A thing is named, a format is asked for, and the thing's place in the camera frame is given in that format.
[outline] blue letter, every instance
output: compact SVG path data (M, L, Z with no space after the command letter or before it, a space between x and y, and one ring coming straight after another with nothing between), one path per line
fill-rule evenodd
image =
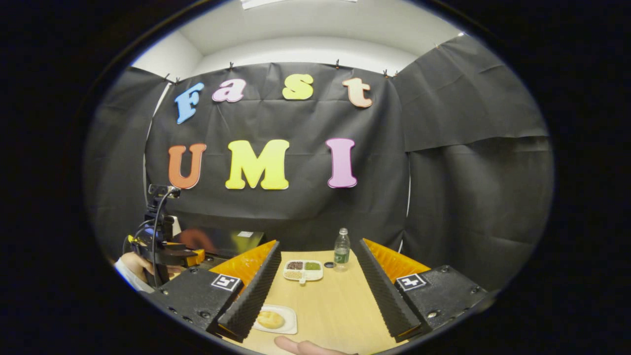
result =
M195 114L195 109L192 108L192 105L198 104L199 94L197 92L203 88L204 84L197 83L192 88L183 92L182 95L175 98L175 102L177 103L177 112L179 114L177 124L186 121Z

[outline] white wall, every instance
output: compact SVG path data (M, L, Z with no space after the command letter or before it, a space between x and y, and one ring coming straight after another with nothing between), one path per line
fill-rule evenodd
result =
M149 48L132 66L160 76L170 74L168 79L175 81L190 77L201 59L197 48L175 31Z
M200 60L191 76L257 63L308 62L349 66L389 75L401 71L417 56L385 45L335 37L285 37L224 49Z

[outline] bottle label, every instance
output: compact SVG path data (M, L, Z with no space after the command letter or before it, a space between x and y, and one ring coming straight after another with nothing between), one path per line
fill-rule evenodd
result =
M338 254L335 253L335 263L336 264L344 264L344 263L348 263L348 255L349 253L345 253L345 254Z

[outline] black curtain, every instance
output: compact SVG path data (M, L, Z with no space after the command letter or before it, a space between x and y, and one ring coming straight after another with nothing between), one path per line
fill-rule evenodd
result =
M313 77L307 100L286 100L282 90L292 74ZM211 98L220 83L243 79L247 86L238 102ZM348 98L342 81L361 78L370 85L372 106L359 108ZM177 124L175 98L202 82L196 113ZM198 184L169 201L182 229L196 226L264 231L284 250L330 250L340 227L351 242L369 238L398 248L408 197L408 157L400 125L401 108L390 79L370 71L311 63L255 64L206 73L184 80L165 96L151 127L146 170L151 183L168 184L168 149L195 143L207 145ZM351 150L352 188L332 189L330 138L355 141ZM232 152L228 144L247 140L255 154L270 140L289 141L285 154L286 190L229 190ZM187 176L191 153L182 157Z
M153 111L167 82L129 68L97 107L83 156L85 203L106 256L118 259L124 238L143 221L143 153Z
M503 287L532 253L551 202L553 159L537 105L468 36L419 57L394 84L410 155L402 252Z

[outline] black cable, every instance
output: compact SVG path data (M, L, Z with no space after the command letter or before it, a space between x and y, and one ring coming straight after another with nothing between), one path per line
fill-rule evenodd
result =
M138 226L138 230L136 231L136 234L134 234L134 239L136 239L136 237L138 237L138 234L140 234L140 232L142 232L144 229L142 229L141 227L144 226L147 223L151 223L153 222L155 219L148 219L142 223L140 223L140 226ZM125 239L122 241L122 253L125 254L125 247L127 246L127 242L128 242L129 237L125 237Z
M162 200L158 204L158 210L156 211L156 218L153 221L153 235L151 236L151 262L153 263L153 281L155 282L155 287L158 287L158 277L156 276L156 232L158 230L158 219L160 218L160 210L162 209L162 205L164 201L167 199L169 195L171 195L173 191L168 191L164 194Z

